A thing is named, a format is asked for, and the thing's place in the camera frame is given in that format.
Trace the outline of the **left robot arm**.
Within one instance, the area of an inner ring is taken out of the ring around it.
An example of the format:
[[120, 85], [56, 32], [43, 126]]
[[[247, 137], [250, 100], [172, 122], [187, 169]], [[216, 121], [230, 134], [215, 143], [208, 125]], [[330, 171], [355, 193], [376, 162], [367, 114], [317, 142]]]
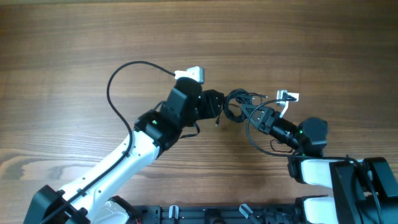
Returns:
[[224, 94], [204, 91], [179, 78], [166, 101], [140, 116], [126, 139], [99, 164], [59, 190], [42, 187], [32, 198], [25, 223], [128, 223], [134, 215], [111, 201], [138, 171], [183, 138], [185, 127], [221, 113]]

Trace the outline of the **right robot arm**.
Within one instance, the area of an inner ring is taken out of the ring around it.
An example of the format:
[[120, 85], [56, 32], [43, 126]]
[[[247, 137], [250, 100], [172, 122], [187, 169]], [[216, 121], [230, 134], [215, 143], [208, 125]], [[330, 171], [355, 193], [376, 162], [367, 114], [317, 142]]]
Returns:
[[248, 123], [287, 145], [289, 174], [297, 182], [332, 189], [332, 196], [298, 198], [303, 223], [397, 223], [397, 181], [383, 157], [326, 157], [326, 121], [298, 126], [266, 105], [242, 105]]

